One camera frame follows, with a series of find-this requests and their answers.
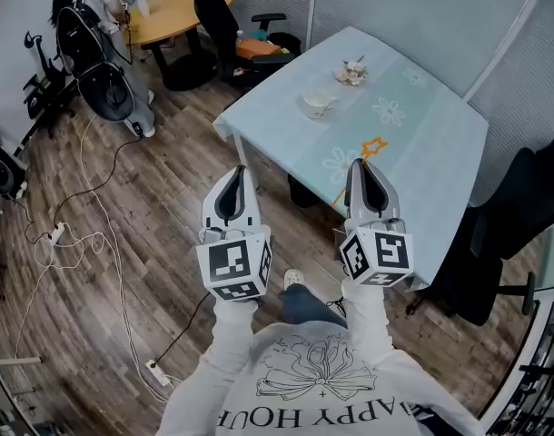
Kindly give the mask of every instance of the flower pattern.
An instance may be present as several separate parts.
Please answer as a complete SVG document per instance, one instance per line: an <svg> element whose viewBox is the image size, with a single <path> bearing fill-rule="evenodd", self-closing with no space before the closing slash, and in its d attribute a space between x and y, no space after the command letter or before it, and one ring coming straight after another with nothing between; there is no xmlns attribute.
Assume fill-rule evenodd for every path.
<svg viewBox="0 0 554 436"><path fill-rule="evenodd" d="M386 99L379 98L379 104L374 105L371 109L380 114L380 121L388 123L390 120L397 126L402 126L402 119L406 117L406 114L399 110L398 102L392 100L388 102Z"/></svg>
<svg viewBox="0 0 554 436"><path fill-rule="evenodd" d="M332 170L331 183L339 184L346 179L351 163L358 158L359 154L355 150L350 150L345 154L340 147L334 147L331 153L333 158L323 160L322 164L324 168Z"/></svg>
<svg viewBox="0 0 554 436"><path fill-rule="evenodd" d="M375 389L376 375L365 366L352 366L352 350L339 334L313 344L302 339L279 352L295 357L291 370L269 370L257 381L258 396L280 396L290 401L320 386L318 389L347 401L359 391Z"/></svg>
<svg viewBox="0 0 554 436"><path fill-rule="evenodd" d="M402 75L406 77L412 85L419 85L423 89L426 89L429 82L429 79L418 69L406 68Z"/></svg>

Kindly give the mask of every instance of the white cup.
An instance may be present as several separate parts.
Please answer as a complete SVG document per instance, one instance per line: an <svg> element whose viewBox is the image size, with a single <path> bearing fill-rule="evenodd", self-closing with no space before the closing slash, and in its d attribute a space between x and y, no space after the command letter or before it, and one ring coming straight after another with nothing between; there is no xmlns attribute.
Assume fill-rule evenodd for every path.
<svg viewBox="0 0 554 436"><path fill-rule="evenodd" d="M320 90L311 90L303 94L302 110L311 119L321 118L325 112L333 108L337 99Z"/></svg>

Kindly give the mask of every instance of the white cable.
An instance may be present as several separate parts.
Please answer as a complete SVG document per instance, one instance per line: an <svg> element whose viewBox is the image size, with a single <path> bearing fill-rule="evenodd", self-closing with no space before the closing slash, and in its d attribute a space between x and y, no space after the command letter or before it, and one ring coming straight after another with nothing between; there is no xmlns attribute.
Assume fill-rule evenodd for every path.
<svg viewBox="0 0 554 436"><path fill-rule="evenodd" d="M126 310L126 305L125 305L125 291L124 291L124 278L123 278L123 275L122 275L122 256L120 255L120 250L119 250L119 246L118 246L118 243L117 243L117 237L115 236L115 231L114 231L114 228L112 226L112 223L111 223L111 220L110 220L110 217L107 213L107 211L105 210L105 207L104 205L102 204L99 196L97 195L97 193L95 193L95 190L93 188L93 186L91 185L91 183L89 182L89 179L87 178L87 175L85 174L85 166L84 166L84 139L85 139L85 136L87 135L87 131L89 129L89 126L91 125L91 123L94 121L95 117L97 115L95 114L91 120L89 120L89 123L87 124L87 126L85 127L85 131L84 131L84 135L82 136L81 138L81 142L80 142L80 147L79 147L79 163L81 165L81 171L82 171L82 174L84 176L84 179L85 179L85 182L87 183L87 187L89 189L89 191L94 195L95 199L97 200L97 202L99 203L99 206L102 208L102 210L104 211L104 214L105 214L105 218L107 220L107 223L109 225L109 228L110 228L110 231L112 232L112 236L114 238L114 245L115 245L115 248L114 246L112 245L111 241L105 236L104 233L101 233L101 232L95 232L95 233L92 233L92 234L89 234L83 238L77 238L74 236L73 234L73 231L71 229L71 226L68 224L68 223L65 223L65 226L67 226L67 229L69 230L69 233L71 234L71 237L72 239L75 240L75 243L71 243L71 244L56 244L55 246L52 245L51 241L50 240L47 240L47 239L39 239L37 241L37 243L35 244L35 250L34 250L34 258L35 258L35 262L41 266L43 269L43 271L41 272L41 274L39 275L39 278L37 279L37 283L35 285L35 288L33 290L33 293L31 295L31 299L27 305L27 308L26 308L26 312L25 312L25 316L23 318L23 321L21 322L21 327L19 328L19 333L18 333L18 336L17 336L17 339L16 339L16 345L15 345L15 358L17 358L18 356L18 351L19 351L19 343L21 341L21 337L22 337L22 333L23 333L23 329L25 327L25 322L26 322L26 318L31 310L31 305L33 304L33 300L35 299L35 295L39 289L39 284L41 282L41 279L43 278L43 276L45 275L45 273L49 270L49 268L55 268L56 270L73 270L75 268L77 268L79 266L79 264L81 263L81 261L83 260L84 258L84 253L85 253L85 246L84 246L84 241L88 240L88 239L91 239L91 247L92 247L92 250L94 251L94 253L97 255L99 253L101 253L105 247L105 244L107 243L108 246L110 247L110 249L112 250L112 253L114 254L114 259L115 259L115 270L117 272L117 275L118 275L118 281L119 281L119 291L120 291L120 301L121 301L121 304L122 304L122 318L124 319L124 326L125 326L125 331L127 333L127 336L128 336L128 345L129 345L129 349L130 349L130 354L132 356L132 360L134 361L134 365L135 365L135 369L138 373L138 376L140 377L140 380L142 381L143 385L146 387L146 389L148 390L148 392L150 392L152 394L152 396L159 402L162 402L162 403L167 403L168 400L163 397L157 390L155 390L148 381L145 380L145 378L143 377L142 375L142 371L141 371L141 368L140 368L140 360L138 358L138 352L135 348L135 345L134 345L134 340L133 340L133 336L132 336L132 327L130 326L130 320L128 318L128 314L127 314L127 310ZM95 248L95 238L96 237L101 237L101 245L98 249ZM37 248L39 246L39 243L40 242L43 242L43 243L49 243L50 245L50 249L51 249L51 252L50 252L50 255L49 255L49 263L41 263L38 259L37 259ZM79 254L79 259L77 260L77 263L73 266L62 266L62 265L57 265L54 263L54 250L55 250L55 247L60 247L60 248L68 248L68 247L75 247L76 245L80 245L81 247L81 252ZM168 378L172 378L174 380L177 380L179 382L182 382L183 380L181 380L180 378L176 378L175 376L172 376L172 375L166 375L168 376Z"/></svg>
<svg viewBox="0 0 554 436"><path fill-rule="evenodd" d="M181 380L180 378L176 378L175 376L172 376L171 374L165 374L164 375L166 378L170 378L171 380L176 380L178 381L180 384L182 384L184 382L184 380ZM174 383L170 381L170 385L172 386L172 388L176 391L176 386L174 386Z"/></svg>

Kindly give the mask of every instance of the orange box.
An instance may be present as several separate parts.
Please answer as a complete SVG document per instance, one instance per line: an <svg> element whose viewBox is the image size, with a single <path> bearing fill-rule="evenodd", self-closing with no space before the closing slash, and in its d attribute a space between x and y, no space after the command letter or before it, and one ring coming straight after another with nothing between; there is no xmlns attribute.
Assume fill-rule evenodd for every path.
<svg viewBox="0 0 554 436"><path fill-rule="evenodd" d="M281 48L278 45L257 39L245 39L237 44L237 56L249 60L255 55L274 55L280 52Z"/></svg>

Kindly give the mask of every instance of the jeans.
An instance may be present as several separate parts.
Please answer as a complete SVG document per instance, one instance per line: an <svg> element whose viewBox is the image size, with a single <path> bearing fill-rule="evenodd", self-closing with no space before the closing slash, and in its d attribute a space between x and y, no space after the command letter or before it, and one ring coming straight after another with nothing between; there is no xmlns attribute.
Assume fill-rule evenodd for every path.
<svg viewBox="0 0 554 436"><path fill-rule="evenodd" d="M305 322L329 322L347 328L348 324L332 312L302 284L291 284L279 294L283 302L282 317L289 324Z"/></svg>

